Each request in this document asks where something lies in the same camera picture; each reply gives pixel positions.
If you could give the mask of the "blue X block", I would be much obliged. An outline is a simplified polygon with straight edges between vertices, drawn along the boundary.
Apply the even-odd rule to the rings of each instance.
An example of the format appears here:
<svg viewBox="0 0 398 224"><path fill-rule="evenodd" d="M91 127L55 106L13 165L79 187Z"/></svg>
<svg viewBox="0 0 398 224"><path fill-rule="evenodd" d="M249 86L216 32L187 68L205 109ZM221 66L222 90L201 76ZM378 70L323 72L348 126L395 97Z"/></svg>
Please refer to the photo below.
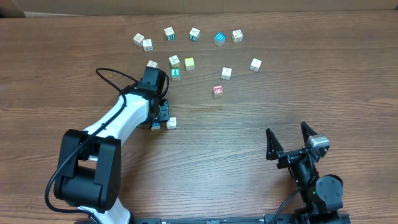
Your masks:
<svg viewBox="0 0 398 224"><path fill-rule="evenodd" d="M161 128L161 125L160 125L159 122L153 122L152 125L151 125L151 130L157 130L157 129L160 129L160 128Z"/></svg>

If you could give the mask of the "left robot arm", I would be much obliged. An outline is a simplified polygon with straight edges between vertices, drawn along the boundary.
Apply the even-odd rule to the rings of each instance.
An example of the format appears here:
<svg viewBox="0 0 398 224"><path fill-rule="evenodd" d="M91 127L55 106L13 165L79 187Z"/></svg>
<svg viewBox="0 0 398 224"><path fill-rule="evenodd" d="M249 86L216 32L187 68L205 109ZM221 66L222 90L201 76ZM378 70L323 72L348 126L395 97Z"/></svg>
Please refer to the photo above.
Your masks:
<svg viewBox="0 0 398 224"><path fill-rule="evenodd" d="M119 199L121 149L136 128L159 129L169 120L169 84L163 70L146 67L140 80L117 89L117 103L99 121L63 135L57 170L45 189L49 209L82 213L91 223L134 223Z"/></svg>

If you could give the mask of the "plain wooden block front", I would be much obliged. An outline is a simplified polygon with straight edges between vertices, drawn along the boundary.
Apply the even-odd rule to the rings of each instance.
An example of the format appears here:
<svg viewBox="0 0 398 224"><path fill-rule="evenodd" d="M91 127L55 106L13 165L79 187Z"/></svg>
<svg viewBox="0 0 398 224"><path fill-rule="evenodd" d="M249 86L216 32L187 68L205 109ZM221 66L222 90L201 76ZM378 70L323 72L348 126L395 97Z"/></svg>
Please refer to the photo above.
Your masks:
<svg viewBox="0 0 398 224"><path fill-rule="evenodd" d="M176 117L170 117L166 122L167 129L176 129L177 128L177 119Z"/></svg>

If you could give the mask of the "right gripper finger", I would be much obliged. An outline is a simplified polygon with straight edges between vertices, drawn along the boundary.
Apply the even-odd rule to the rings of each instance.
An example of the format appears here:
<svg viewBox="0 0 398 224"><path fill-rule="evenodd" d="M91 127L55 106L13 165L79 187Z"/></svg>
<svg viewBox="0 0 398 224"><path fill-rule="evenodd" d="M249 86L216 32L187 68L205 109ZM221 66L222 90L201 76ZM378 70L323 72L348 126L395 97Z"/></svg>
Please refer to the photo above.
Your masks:
<svg viewBox="0 0 398 224"><path fill-rule="evenodd" d="M274 133L270 128L266 129L266 138L267 138L267 151L266 151L266 159L269 161L273 161L279 158L279 155L284 152L283 147L280 145L280 142L277 140Z"/></svg>
<svg viewBox="0 0 398 224"><path fill-rule="evenodd" d="M301 131L304 140L304 146L314 146L318 133L316 133L306 122L301 122Z"/></svg>

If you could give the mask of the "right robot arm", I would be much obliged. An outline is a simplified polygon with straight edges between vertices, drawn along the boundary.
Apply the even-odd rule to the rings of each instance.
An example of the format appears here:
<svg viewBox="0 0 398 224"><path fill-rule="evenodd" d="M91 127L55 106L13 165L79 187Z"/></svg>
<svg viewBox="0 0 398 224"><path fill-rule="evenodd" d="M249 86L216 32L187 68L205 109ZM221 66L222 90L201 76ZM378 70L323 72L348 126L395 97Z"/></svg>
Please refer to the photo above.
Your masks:
<svg viewBox="0 0 398 224"><path fill-rule="evenodd" d="M264 215L265 223L350 223L348 214L341 214L343 207L343 181L337 175L319 176L315 164L326 155L330 140L315 132L307 123L300 124L303 146L285 152L271 129L266 130L268 161L277 161L278 169L288 169L297 190L289 195L274 215ZM281 211L289 200L300 195L303 208L293 214L282 215Z"/></svg>

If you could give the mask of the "wooden letter A block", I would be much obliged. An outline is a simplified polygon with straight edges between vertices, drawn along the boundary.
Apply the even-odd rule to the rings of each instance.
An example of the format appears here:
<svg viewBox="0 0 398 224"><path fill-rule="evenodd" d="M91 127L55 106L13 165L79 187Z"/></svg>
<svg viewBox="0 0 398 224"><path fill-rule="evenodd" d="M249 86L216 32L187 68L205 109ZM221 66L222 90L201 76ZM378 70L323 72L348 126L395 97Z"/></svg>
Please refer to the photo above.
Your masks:
<svg viewBox="0 0 398 224"><path fill-rule="evenodd" d="M221 72L221 79L230 80L231 79L231 68L223 67Z"/></svg>

